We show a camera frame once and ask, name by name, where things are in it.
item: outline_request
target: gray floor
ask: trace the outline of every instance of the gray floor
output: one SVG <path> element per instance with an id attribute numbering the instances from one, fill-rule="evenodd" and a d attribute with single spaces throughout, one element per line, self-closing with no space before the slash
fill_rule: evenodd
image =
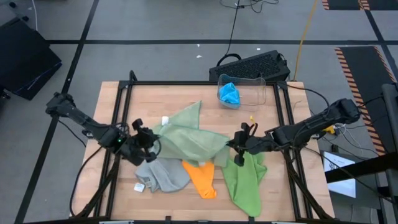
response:
<path id="1" fill-rule="evenodd" d="M 34 18 L 30 1 L 17 1 L 20 10 Z M 83 31 L 93 0 L 37 0 L 38 28 L 46 39 L 78 40 Z M 235 1 L 224 1 L 231 4 Z M 235 39 L 297 40 L 311 10 L 313 0 L 280 0 L 279 5 L 264 5 L 261 14 L 249 8 L 238 12 Z M 386 40 L 397 40 L 398 11 L 372 11 Z M 0 7 L 0 23 L 13 13 Z M 88 39 L 228 39 L 234 10 L 222 7 L 217 0 L 100 0 Z M 34 20 L 29 25 L 34 27 Z M 376 40 L 364 11 L 326 11 L 319 1 L 308 40 Z M 39 155 L 50 117 L 44 113 L 52 93 L 60 91 L 70 68 L 76 45 L 51 45 L 62 59 L 61 69 L 39 94 L 27 101 L 17 96 L 3 102 L 0 110 L 0 223 L 11 223 L 16 217 L 30 175 Z M 329 101 L 352 98 L 332 45 L 305 45 L 298 68 L 298 80 L 307 88 L 324 94 Z M 133 69 L 139 80 L 207 80 L 208 69 L 214 67 L 226 52 L 224 44 L 175 45 L 85 45 L 78 62 L 69 93 L 78 107 L 93 115 L 103 81 L 125 80 Z M 248 57 L 278 50 L 289 61 L 293 71 L 298 45 L 232 45 L 230 52 Z M 389 46 L 398 60 L 398 46 Z M 311 110 L 321 111 L 325 104 L 308 94 Z M 76 132 L 80 128 L 65 120 Z M 366 129 L 351 131 L 362 147 L 373 149 Z M 335 142 L 359 156 L 374 154 L 349 145 L 344 139 Z M 320 148 L 330 145 L 320 141 Z M 57 126 L 39 183 L 28 209 L 26 222 L 66 218 L 72 184 L 83 159 L 83 146 L 63 127 Z M 351 205 L 333 200 L 336 216 L 349 220 Z M 353 220 L 369 223 L 368 208 L 355 207 Z M 373 223 L 377 223 L 373 211 Z"/>

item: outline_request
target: light green towel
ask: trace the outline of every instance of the light green towel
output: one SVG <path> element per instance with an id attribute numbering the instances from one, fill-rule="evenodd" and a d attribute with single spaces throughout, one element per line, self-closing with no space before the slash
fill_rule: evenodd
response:
<path id="1" fill-rule="evenodd" d="M 201 101 L 196 102 L 171 116 L 168 124 L 152 128 L 161 136 L 159 157 L 183 159 L 193 166 L 212 160 L 214 165 L 225 167 L 229 137 L 199 129 L 200 107 Z"/>
<path id="2" fill-rule="evenodd" d="M 243 157 L 242 167 L 228 159 L 227 166 L 222 168 L 223 175 L 234 204 L 249 216 L 258 217 L 261 214 L 259 185 L 267 172 L 267 167 L 262 165 L 264 153 L 245 153 Z"/>

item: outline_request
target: black equipment box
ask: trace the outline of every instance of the black equipment box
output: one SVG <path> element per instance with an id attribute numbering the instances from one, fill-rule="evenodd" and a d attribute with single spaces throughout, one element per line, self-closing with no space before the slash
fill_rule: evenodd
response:
<path id="1" fill-rule="evenodd" d="M 238 61 L 220 65 L 222 58 L 216 67 L 209 70 L 209 81 L 218 81 L 222 74 L 238 78 L 259 78 L 265 81 L 284 81 L 290 74 L 283 55 L 273 50 L 249 58 L 241 59 L 233 54 Z"/>
<path id="2" fill-rule="evenodd" d="M 31 100 L 61 67 L 35 30 L 19 19 L 0 27 L 0 86 Z"/>

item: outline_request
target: clear plastic bin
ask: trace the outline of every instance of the clear plastic bin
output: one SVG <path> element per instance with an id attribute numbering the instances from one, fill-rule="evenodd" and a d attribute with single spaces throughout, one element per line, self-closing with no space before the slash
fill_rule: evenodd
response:
<path id="1" fill-rule="evenodd" d="M 229 83 L 233 83 L 239 91 L 240 105 L 228 103 L 221 99 L 220 89 Z M 232 109 L 239 109 L 240 106 L 263 105 L 266 103 L 266 81 L 263 78 L 236 78 L 222 74 L 218 79 L 217 98 L 222 105 Z"/>

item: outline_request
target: wooden tabletop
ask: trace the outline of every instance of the wooden tabletop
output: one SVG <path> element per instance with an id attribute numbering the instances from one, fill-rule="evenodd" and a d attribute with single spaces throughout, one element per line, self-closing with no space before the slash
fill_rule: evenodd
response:
<path id="1" fill-rule="evenodd" d="M 289 84 L 303 87 L 303 83 L 299 82 Z M 117 87 L 118 82 L 102 83 L 94 114 L 94 119 L 99 123 L 111 123 Z M 192 103 L 202 100 L 200 129 L 225 134 L 232 138 L 234 132 L 240 129 L 242 122 L 250 123 L 250 116 L 254 116 L 256 122 L 259 123 L 257 136 L 263 136 L 264 131 L 279 126 L 275 97 L 271 86 L 266 87 L 266 103 L 248 110 L 227 110 L 221 107 L 216 92 L 217 86 L 215 85 L 133 86 L 127 122 L 131 124 L 135 119 L 141 118 L 144 126 L 150 128 L 159 124 L 162 116 L 171 116 Z M 121 108 L 123 108 L 125 94 L 126 91 L 124 91 L 122 97 Z M 308 118 L 310 111 L 305 92 L 289 88 L 289 96 L 294 109 L 295 122 Z M 280 97 L 284 119 L 287 123 L 282 91 L 280 91 Z M 122 110 L 120 109 L 118 122 L 121 120 Z M 318 144 L 315 140 L 311 140 L 308 147 L 318 151 Z M 84 160 L 97 148 L 96 141 L 90 140 L 87 144 Z M 309 191 L 325 211 L 334 217 L 321 158 L 319 155 L 306 150 L 302 150 L 301 154 Z M 82 210 L 97 190 L 104 155 L 105 150 L 99 152 L 87 163 L 81 173 L 73 201 L 75 213 Z M 282 154 L 280 152 L 267 152 L 264 165 L 267 166 L 268 171 L 259 186 L 262 212 L 256 218 L 256 221 L 294 221 L 288 175 Z M 133 189 L 138 182 L 134 175 L 136 169 L 137 167 L 128 161 L 121 161 L 112 219 L 164 220 L 165 216 L 170 215 L 172 220 L 248 220 L 248 216 L 231 201 L 219 167 L 215 170 L 213 180 L 213 186 L 217 191 L 217 198 L 215 199 L 202 199 L 191 182 L 183 190 L 171 194 L 159 190 L 151 193 L 148 189 L 143 193 L 136 192 Z M 297 192 L 301 214 L 305 217 L 302 194 L 298 188 Z M 107 199 L 108 192 L 105 192 L 101 214 L 105 213 Z"/>

